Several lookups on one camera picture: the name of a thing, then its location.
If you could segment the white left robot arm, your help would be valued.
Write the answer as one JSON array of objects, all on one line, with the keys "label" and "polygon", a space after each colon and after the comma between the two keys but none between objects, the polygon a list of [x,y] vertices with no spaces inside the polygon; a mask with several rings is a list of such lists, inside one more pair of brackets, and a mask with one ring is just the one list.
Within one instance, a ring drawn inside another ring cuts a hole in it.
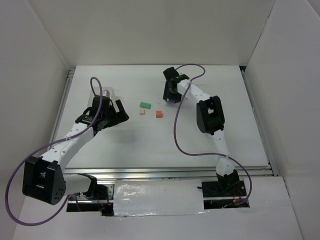
[{"label": "white left robot arm", "polygon": [[63,196],[83,193],[88,199],[97,197],[107,187],[87,173],[65,175],[64,170],[79,150],[98,132],[129,119],[121,100],[95,96],[92,105],[76,120],[71,130],[40,157],[31,156],[24,164],[22,193],[39,201],[56,205]]}]

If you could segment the beige wood block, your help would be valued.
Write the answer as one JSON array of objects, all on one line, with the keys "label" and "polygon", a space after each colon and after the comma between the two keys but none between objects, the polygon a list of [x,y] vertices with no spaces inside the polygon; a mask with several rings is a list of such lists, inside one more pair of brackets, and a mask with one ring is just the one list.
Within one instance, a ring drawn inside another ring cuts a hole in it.
[{"label": "beige wood block", "polygon": [[140,114],[140,115],[144,115],[144,114],[145,114],[145,110],[144,110],[143,108],[140,108],[140,109],[139,109],[139,114]]}]

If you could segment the orange wood cube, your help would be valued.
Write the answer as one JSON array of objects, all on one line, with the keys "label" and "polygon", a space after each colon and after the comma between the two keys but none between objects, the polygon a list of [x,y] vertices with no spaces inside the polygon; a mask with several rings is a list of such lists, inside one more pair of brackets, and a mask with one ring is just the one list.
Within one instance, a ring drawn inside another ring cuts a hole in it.
[{"label": "orange wood cube", "polygon": [[157,111],[155,112],[155,116],[156,116],[156,118],[162,118],[162,116],[163,116],[162,111],[161,111],[161,110],[157,110]]}]

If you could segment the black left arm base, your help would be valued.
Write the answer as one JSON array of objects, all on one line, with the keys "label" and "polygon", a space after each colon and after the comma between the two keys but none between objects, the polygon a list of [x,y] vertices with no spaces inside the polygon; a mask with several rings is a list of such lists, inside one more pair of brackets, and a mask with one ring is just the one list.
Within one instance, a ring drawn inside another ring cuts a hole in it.
[{"label": "black left arm base", "polygon": [[112,203],[114,200],[115,184],[107,182],[104,184],[98,184],[93,190],[88,192],[76,193],[69,197],[69,202],[78,203]]}]

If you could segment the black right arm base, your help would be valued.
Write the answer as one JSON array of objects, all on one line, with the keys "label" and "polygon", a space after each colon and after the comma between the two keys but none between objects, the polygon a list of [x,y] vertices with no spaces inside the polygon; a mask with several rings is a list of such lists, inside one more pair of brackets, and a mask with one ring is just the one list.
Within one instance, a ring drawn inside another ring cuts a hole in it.
[{"label": "black right arm base", "polygon": [[201,190],[203,198],[208,200],[241,200],[247,196],[243,180],[230,188],[223,188],[218,181],[203,181],[200,186],[197,186],[196,188]]}]

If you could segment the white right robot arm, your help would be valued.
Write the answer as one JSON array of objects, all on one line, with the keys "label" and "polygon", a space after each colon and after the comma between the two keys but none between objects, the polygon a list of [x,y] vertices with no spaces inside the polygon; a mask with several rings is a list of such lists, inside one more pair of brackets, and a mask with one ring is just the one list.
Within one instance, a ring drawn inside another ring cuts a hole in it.
[{"label": "white right robot arm", "polygon": [[239,184],[239,174],[229,157],[227,143],[225,141],[225,116],[221,99],[211,96],[193,84],[193,80],[203,76],[200,74],[190,79],[185,74],[179,74],[177,69],[169,67],[163,71],[165,87],[163,100],[167,103],[179,104],[173,123],[173,139],[178,150],[187,156],[208,156],[208,153],[187,153],[183,151],[177,139],[178,115],[184,99],[190,100],[196,107],[196,124],[201,133],[208,135],[218,150],[216,163],[216,177],[218,189],[226,192]]}]

